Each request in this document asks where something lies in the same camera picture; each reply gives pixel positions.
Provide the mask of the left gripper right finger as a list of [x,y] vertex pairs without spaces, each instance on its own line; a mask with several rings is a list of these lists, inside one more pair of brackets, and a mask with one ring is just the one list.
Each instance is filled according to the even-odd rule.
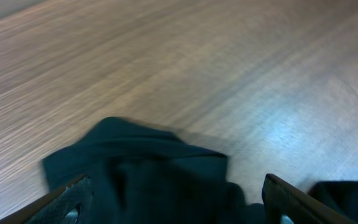
[[262,200],[268,223],[357,224],[274,174],[265,176]]

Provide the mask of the black t-shirt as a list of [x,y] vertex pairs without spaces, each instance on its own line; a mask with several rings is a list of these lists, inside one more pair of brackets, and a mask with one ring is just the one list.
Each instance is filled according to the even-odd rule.
[[50,190],[91,179],[89,223],[265,223],[227,181],[228,158],[174,134],[126,120],[101,120],[77,142],[43,161]]

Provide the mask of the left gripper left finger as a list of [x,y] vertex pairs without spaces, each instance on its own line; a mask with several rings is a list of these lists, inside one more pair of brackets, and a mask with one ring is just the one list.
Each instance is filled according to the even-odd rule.
[[81,175],[0,219],[0,224],[87,224],[91,215],[91,179]]

